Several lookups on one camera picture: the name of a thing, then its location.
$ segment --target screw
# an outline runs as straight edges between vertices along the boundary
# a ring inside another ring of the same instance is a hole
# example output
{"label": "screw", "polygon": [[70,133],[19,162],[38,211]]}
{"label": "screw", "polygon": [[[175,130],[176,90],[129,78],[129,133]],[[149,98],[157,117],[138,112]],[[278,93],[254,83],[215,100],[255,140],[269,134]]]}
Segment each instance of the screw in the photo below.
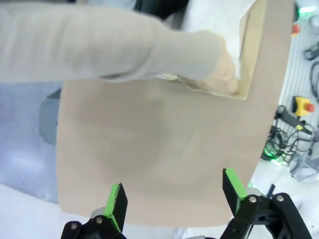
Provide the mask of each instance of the screw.
{"label": "screw", "polygon": [[249,198],[249,202],[251,202],[251,203],[256,203],[256,202],[257,202],[257,198],[255,198],[255,197],[250,197],[250,198]]}
{"label": "screw", "polygon": [[279,202],[282,202],[282,201],[284,200],[284,197],[281,196],[281,195],[278,195],[278,196],[276,197],[276,199],[277,199]]}
{"label": "screw", "polygon": [[71,224],[71,229],[72,230],[75,230],[77,227],[78,227],[78,225],[76,223],[72,223]]}
{"label": "screw", "polygon": [[103,219],[101,217],[98,217],[95,221],[97,224],[101,224]]}

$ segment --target green strip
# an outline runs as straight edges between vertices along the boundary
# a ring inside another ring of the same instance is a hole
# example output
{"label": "green strip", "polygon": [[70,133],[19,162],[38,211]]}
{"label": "green strip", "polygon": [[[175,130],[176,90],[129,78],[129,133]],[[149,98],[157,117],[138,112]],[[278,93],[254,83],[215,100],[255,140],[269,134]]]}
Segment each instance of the green strip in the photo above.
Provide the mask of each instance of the green strip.
{"label": "green strip", "polygon": [[104,210],[104,216],[107,217],[108,219],[110,219],[113,222],[113,225],[116,227],[116,229],[119,232],[121,232],[121,230],[118,226],[118,223],[116,222],[116,219],[113,215],[114,206],[115,206],[115,202],[116,202],[116,197],[117,197],[118,192],[119,192],[119,188],[120,188],[119,183],[115,183],[112,185],[111,193],[109,195],[109,199],[108,199],[108,202],[107,202],[105,210]]}
{"label": "green strip", "polygon": [[233,168],[226,168],[226,174],[240,200],[245,199],[247,197],[247,191],[241,183],[240,179],[237,177],[235,170]]}

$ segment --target blue-gray floor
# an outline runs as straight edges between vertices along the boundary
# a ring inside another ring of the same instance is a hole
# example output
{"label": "blue-gray floor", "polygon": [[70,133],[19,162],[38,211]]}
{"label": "blue-gray floor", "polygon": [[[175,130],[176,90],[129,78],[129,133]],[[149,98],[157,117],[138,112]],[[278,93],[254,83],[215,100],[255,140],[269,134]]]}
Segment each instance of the blue-gray floor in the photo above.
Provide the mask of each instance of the blue-gray floor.
{"label": "blue-gray floor", "polygon": [[39,106],[57,83],[0,84],[0,183],[57,203],[55,147],[38,133]]}

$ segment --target ribbed metal panel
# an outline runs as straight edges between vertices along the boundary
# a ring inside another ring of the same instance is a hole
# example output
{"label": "ribbed metal panel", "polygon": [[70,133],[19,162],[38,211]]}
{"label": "ribbed metal panel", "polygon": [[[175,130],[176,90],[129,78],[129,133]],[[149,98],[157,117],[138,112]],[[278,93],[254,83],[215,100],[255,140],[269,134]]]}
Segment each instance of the ribbed metal panel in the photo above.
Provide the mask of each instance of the ribbed metal panel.
{"label": "ribbed metal panel", "polygon": [[[315,59],[312,62],[307,61],[303,56],[303,51],[315,44],[318,39],[306,20],[301,22],[300,26],[301,32],[291,40],[287,69],[278,105],[284,105],[287,109],[291,110],[293,96],[310,98],[311,102],[315,104],[315,112],[301,117],[301,120],[306,120],[313,127],[316,127],[319,119],[319,104],[317,104],[316,99],[311,93],[310,68],[312,63],[319,59]],[[281,120],[278,126],[287,133],[295,131],[293,127]],[[300,136],[308,137],[304,133],[300,133]],[[300,146],[307,148],[309,143],[300,143]]]}

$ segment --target person's arm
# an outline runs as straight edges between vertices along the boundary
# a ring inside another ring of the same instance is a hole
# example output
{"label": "person's arm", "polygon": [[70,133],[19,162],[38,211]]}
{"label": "person's arm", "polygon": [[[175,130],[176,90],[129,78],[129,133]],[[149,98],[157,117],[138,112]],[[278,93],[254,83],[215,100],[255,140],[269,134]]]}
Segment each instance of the person's arm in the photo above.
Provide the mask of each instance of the person's arm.
{"label": "person's arm", "polygon": [[0,82],[161,73],[207,78],[219,59],[216,36],[183,33],[159,20],[105,7],[0,4]]}

